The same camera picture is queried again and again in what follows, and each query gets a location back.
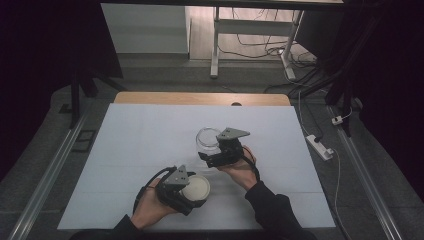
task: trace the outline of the black fabric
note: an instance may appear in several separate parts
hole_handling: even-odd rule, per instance
[[[76,67],[111,77],[122,73],[97,1],[0,1],[0,32],[2,179],[42,123],[51,95],[70,84]]]
[[[260,181],[253,186],[247,193],[246,199],[251,203],[255,210],[256,221],[261,224],[265,232],[258,233],[252,232],[252,236],[240,236],[234,234],[228,234],[234,236],[237,239],[257,239],[257,236],[261,236],[263,239],[288,239],[288,240],[316,240],[316,237],[306,230],[303,230],[293,214],[293,210],[290,205],[290,200],[285,195],[275,195],[269,190],[265,184]],[[211,234],[212,239],[215,239],[217,235]],[[82,231],[74,236],[70,240],[135,240],[135,239],[151,239],[151,236],[145,234],[143,231],[139,231],[130,221],[129,217],[125,217],[118,223],[118,225],[110,232],[104,230],[88,230]],[[217,239],[230,239],[225,236],[225,233],[221,233],[221,237]]]
[[[422,1],[392,1],[358,59],[353,84],[361,120],[422,200],[423,12]]]

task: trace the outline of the white round lid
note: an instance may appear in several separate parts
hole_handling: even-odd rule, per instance
[[[188,200],[198,201],[208,197],[210,192],[209,181],[200,175],[193,175],[188,178],[189,185],[181,191]]]

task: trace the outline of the gray carpet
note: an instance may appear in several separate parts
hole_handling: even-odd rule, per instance
[[[219,78],[209,78],[209,63],[187,62],[185,60],[124,59],[121,60],[124,79],[116,82],[132,91],[176,91],[176,92],[240,92],[261,93],[270,84],[282,83],[284,77],[281,63],[228,63],[222,62]],[[307,69],[298,69],[302,76]],[[99,130],[108,104],[113,102],[117,91],[96,80],[98,96],[93,100],[92,111],[82,127],[85,134]],[[287,93],[292,85],[271,89],[274,94]],[[387,239],[381,228],[363,187],[352,168],[337,130],[329,121],[327,108],[323,103],[323,92],[317,92],[308,99],[313,117],[324,132],[323,144],[338,151],[341,163],[341,180],[338,192],[340,218],[352,239]],[[82,103],[88,99],[82,97]],[[298,109],[298,102],[292,100]],[[305,102],[301,102],[304,126],[311,134],[319,135]],[[69,113],[59,113],[63,104],[70,104],[70,88],[57,91],[44,123],[34,136],[26,151],[0,183],[0,239],[6,239],[25,208],[32,192],[41,179],[70,124]],[[358,111],[351,117],[352,138],[369,171],[381,191],[393,217],[405,239],[424,239],[424,206],[390,156],[381,148],[358,118]],[[69,232],[56,230],[64,209],[72,195],[79,175],[88,157],[89,143],[78,142],[67,158],[42,211],[35,221],[27,239],[68,239]],[[321,184],[326,192],[329,205],[334,209],[338,161],[337,158],[324,162],[309,149]],[[344,239],[340,228],[311,229],[318,239]]]

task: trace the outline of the wooden floor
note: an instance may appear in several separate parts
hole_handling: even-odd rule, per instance
[[[190,59],[192,60],[210,60],[213,46],[213,11],[212,7],[189,7],[188,13],[191,18],[190,30]],[[235,19],[245,20],[266,20],[266,21],[286,21],[292,19],[292,10],[274,10],[274,9],[244,9],[234,8]],[[221,19],[233,19],[231,8],[220,8]],[[285,45],[287,37],[277,36],[254,36],[254,35],[238,35],[240,42],[244,44],[264,44],[259,46],[247,46],[239,42],[236,34],[220,34],[218,45],[225,52],[235,52],[247,56],[262,56],[267,53],[266,49],[281,47]],[[293,45],[292,53],[294,56],[305,53],[307,50],[300,45]],[[274,56],[266,56],[261,58],[248,58],[235,54],[219,53],[219,59],[231,60],[279,60],[280,58],[273,53]],[[301,60],[313,60],[312,54],[303,54]]]

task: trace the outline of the black sleeve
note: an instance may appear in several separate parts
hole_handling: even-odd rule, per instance
[[[69,240],[136,240],[143,235],[143,231],[138,230],[128,215],[125,215],[112,230],[84,230],[74,234]]]
[[[316,237],[300,226],[285,195],[275,195],[260,181],[247,193],[246,199],[255,210],[256,221],[276,238],[290,240],[316,240]]]

